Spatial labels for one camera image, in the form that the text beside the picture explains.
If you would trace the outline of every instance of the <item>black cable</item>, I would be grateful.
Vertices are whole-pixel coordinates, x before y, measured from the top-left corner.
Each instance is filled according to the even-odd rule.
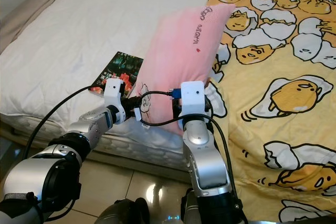
[[[244,224],[248,224],[248,220],[242,209],[240,210],[240,217],[242,218]]]
[[[40,219],[40,223],[43,224],[44,219],[43,219],[43,213],[38,205],[33,205],[35,210],[37,211],[38,218]]]
[[[48,219],[46,219],[46,222],[47,221],[58,220],[58,219],[64,217],[65,215],[67,215],[71,211],[71,209],[74,206],[75,202],[76,201],[73,199],[72,202],[71,202],[71,205],[69,206],[69,208],[63,214],[60,214],[60,215],[55,216],[55,217],[49,217]]]
[[[141,96],[140,96],[140,101],[142,101],[142,99],[149,95],[149,94],[165,94],[165,95],[171,95],[171,92],[163,92],[163,91],[148,91],[146,93],[143,93]]]
[[[181,120],[181,119],[189,118],[190,116],[199,116],[199,117],[206,118],[206,119],[210,120],[216,126],[216,128],[218,129],[220,137],[222,138],[223,145],[224,145],[224,151],[225,151],[226,161],[227,161],[227,169],[228,169],[229,179],[230,179],[231,186],[232,186],[232,192],[233,192],[234,196],[238,199],[236,185],[235,185],[235,181],[234,181],[234,177],[233,177],[233,171],[232,171],[232,164],[231,164],[229,149],[228,149],[227,143],[225,141],[224,133],[223,133],[220,125],[212,117],[210,117],[208,115],[204,115],[204,114],[188,114],[188,115],[179,116],[177,118],[174,118],[174,119],[171,119],[169,121],[162,122],[162,123],[148,123],[148,122],[146,122],[142,119],[140,120],[140,122],[142,122],[143,124],[146,124],[148,126],[162,126],[162,125],[166,125],[166,124],[169,124],[169,123],[176,122],[176,121]]]
[[[42,127],[42,125],[49,119],[49,117],[59,108],[61,107],[64,103],[66,103],[68,100],[70,100],[72,97],[74,97],[75,95],[79,94],[80,92],[83,92],[84,90],[90,89],[90,88],[104,88],[104,86],[101,85],[93,85],[93,86],[87,86],[85,88],[82,88],[80,90],[77,90],[75,93],[69,95],[68,97],[66,97],[64,100],[62,100],[60,103],[58,103],[52,110],[50,110],[50,112],[40,121],[40,123],[36,126],[36,128],[34,129],[34,131],[32,132],[32,134],[29,137],[29,140],[27,142],[25,151],[23,153],[22,156],[22,160],[27,159],[28,157],[28,153],[31,147],[31,144],[33,143],[33,140],[37,134],[37,132],[40,130],[40,128]]]

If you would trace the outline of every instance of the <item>book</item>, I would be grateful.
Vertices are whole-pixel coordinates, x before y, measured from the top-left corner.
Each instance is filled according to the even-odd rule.
[[[141,58],[117,52],[92,85],[103,85],[109,78],[121,79],[125,83],[123,97],[127,98],[135,87],[142,62]],[[90,88],[89,90],[95,94],[104,95],[102,88]]]

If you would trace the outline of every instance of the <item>pink pillow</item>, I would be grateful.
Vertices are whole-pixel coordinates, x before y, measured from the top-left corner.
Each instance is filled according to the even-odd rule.
[[[139,71],[136,92],[180,88],[184,81],[206,83],[223,30],[235,5],[189,8],[165,17],[159,24]],[[159,123],[173,118],[168,96],[152,94],[142,101],[142,118]],[[163,126],[182,134],[177,122]]]

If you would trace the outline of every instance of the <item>floor tile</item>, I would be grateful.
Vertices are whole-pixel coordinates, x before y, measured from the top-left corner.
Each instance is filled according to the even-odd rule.
[[[136,200],[146,199],[150,209],[151,224],[181,224],[181,197],[191,185],[134,172],[126,197]]]
[[[99,216],[117,199],[126,196],[133,170],[86,160],[80,170],[82,184],[74,210]]]
[[[54,213],[51,216],[57,216],[59,213]],[[96,217],[91,215],[86,215],[81,212],[77,212],[74,210],[71,210],[67,215],[64,217],[54,220],[51,222],[47,222],[50,224],[70,224],[70,223],[81,223],[81,224],[94,224],[96,221]]]

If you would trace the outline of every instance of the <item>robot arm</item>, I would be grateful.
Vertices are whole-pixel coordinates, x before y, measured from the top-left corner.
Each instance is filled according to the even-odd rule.
[[[79,198],[82,162],[102,134],[125,120],[120,100],[123,88],[121,80],[109,79],[104,107],[82,115],[65,135],[11,170],[0,202],[1,224],[43,223],[54,211]]]
[[[4,185],[5,198],[0,202],[1,224],[43,223],[54,211],[79,198],[82,162],[102,134],[113,124],[125,121],[132,105],[137,103],[135,98],[122,105],[123,89],[121,80],[108,79],[105,106],[82,115],[65,135],[12,169]],[[181,97],[182,115],[205,113],[203,82],[183,83]],[[233,197],[225,162],[204,118],[188,116],[179,123],[184,131],[183,152],[198,205],[190,209],[197,210],[202,223],[240,223],[241,203]]]
[[[204,84],[201,81],[184,82],[181,85],[182,113],[205,114]],[[189,117],[179,121],[183,129],[183,154],[187,160],[193,192],[189,193],[185,219],[199,214],[201,222],[238,224],[242,219],[242,202],[237,199],[230,183],[226,164],[215,147],[215,139],[202,117]]]

